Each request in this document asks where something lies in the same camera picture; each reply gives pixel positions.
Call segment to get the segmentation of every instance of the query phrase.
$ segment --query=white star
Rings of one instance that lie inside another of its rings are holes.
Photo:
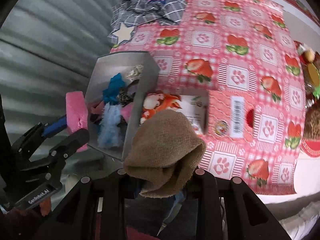
[[[124,23],[121,23],[119,30],[112,33],[114,36],[118,37],[118,43],[122,41],[129,41],[131,39],[131,33],[134,30],[135,26],[127,27]]]

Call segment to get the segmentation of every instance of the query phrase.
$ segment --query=gray metal wall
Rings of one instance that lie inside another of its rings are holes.
[[[112,6],[121,0],[19,0],[0,29],[0,93],[11,142],[38,122],[65,114],[65,93],[85,92],[97,58],[110,51]],[[43,157],[66,133],[46,141]],[[70,172],[99,168],[88,150],[67,161]],[[63,191],[52,201],[61,198]]]

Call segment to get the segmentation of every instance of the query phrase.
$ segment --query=pink tablecloth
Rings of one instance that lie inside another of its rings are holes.
[[[282,6],[269,0],[188,0],[179,26],[141,25],[130,42],[112,52],[126,50],[151,53],[161,69],[158,88],[165,92],[251,95],[252,140],[205,135],[199,166],[224,179],[240,176],[259,194],[295,193],[305,91]],[[209,125],[213,120],[209,116]]]

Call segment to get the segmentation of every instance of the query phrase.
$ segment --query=brown burlap fabric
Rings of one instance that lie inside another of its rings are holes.
[[[205,152],[205,142],[182,114],[163,110],[145,121],[124,161],[125,171],[146,180],[141,195],[169,197],[181,190]]]

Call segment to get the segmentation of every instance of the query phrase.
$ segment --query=product package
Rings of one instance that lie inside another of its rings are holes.
[[[157,112],[171,109],[183,113],[191,122],[197,135],[205,134],[205,120],[208,98],[170,94],[148,94],[143,102],[140,124]]]

